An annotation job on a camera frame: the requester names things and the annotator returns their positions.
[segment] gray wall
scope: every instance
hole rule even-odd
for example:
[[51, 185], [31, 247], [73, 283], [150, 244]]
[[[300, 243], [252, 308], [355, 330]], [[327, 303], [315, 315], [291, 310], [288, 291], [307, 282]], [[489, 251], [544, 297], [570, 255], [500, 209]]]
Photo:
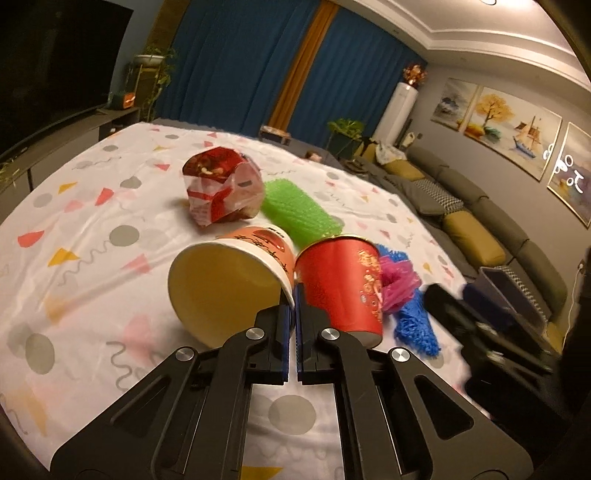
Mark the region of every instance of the gray wall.
[[[450, 167], [476, 183], [487, 192], [491, 200], [520, 224], [560, 272], [570, 294], [579, 261], [584, 258], [586, 249], [591, 245], [591, 231], [585, 228], [546, 185], [569, 121], [586, 132], [591, 132], [591, 117], [562, 100], [558, 92], [545, 92], [536, 85], [523, 85], [500, 76], [436, 65], [429, 65], [428, 73], [428, 79], [421, 88], [411, 113], [413, 124], [410, 130], [424, 135], [418, 145], [436, 153]], [[541, 182], [474, 140], [430, 121], [448, 77], [501, 90], [563, 117], [556, 149]], [[566, 313], [569, 307], [570, 298], [559, 322], [563, 330], [566, 330]]]
[[156, 16], [160, 11], [160, 7], [164, 0], [109, 0], [113, 4], [123, 5], [134, 11], [129, 20], [129, 25], [125, 31], [121, 48], [119, 49], [119, 56], [115, 63], [115, 70], [113, 71], [113, 79], [111, 80], [111, 91], [117, 92], [121, 90], [125, 84], [125, 76], [127, 75], [127, 65], [134, 58], [137, 53], [142, 53], [145, 47], [146, 40]]

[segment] white bedsheet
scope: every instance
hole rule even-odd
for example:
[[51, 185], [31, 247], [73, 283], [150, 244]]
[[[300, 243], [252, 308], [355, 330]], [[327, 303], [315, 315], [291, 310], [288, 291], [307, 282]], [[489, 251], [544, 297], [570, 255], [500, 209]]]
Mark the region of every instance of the white bedsheet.
[[[236, 228], [200, 230], [187, 212], [181, 168], [212, 146], [251, 156], [265, 181], [297, 183], [343, 222], [343, 233], [407, 252], [425, 284], [454, 294], [463, 287], [396, 195], [238, 135], [129, 127], [64, 165], [0, 225], [0, 403], [45, 466], [172, 351], [199, 347], [170, 305], [167, 274], [186, 246]], [[442, 351], [426, 363], [459, 389], [467, 376], [459, 345], [433, 323]], [[394, 321], [384, 328], [378, 348], [387, 351]], [[341, 479], [332, 388], [300, 385], [291, 367], [285, 386], [254, 388], [244, 477]]]

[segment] white bag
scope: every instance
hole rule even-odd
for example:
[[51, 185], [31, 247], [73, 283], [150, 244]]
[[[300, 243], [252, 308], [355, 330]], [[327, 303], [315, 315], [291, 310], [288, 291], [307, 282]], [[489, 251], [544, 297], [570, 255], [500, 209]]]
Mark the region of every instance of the white bag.
[[406, 155], [392, 145], [380, 142], [375, 149], [375, 159], [380, 165], [386, 165], [394, 160], [406, 160]]

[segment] red snack wrapper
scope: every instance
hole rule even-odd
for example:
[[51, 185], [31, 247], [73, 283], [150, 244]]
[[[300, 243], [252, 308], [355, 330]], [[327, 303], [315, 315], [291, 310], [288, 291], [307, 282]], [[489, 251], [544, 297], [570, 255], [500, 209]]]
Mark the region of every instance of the red snack wrapper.
[[183, 176], [189, 209], [199, 226], [253, 218], [265, 198], [259, 168], [230, 148], [216, 147], [192, 156]]

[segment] blue scrubber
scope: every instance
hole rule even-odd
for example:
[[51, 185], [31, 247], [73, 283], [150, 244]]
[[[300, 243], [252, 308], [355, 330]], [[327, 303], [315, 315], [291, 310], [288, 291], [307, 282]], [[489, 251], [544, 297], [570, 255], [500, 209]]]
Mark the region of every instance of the blue scrubber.
[[378, 247], [380, 257], [389, 257], [393, 262], [408, 260], [408, 255], [404, 252], [390, 250], [388, 247], [380, 244], [377, 244], [376, 247]]
[[[384, 245], [377, 245], [377, 247], [380, 257], [388, 257], [393, 262], [408, 260], [408, 255], [405, 252], [393, 251]], [[398, 324], [394, 329], [394, 338], [414, 348], [418, 353], [428, 356], [439, 354], [441, 348], [423, 306], [423, 292], [417, 288], [413, 299], [407, 302], [395, 315]]]

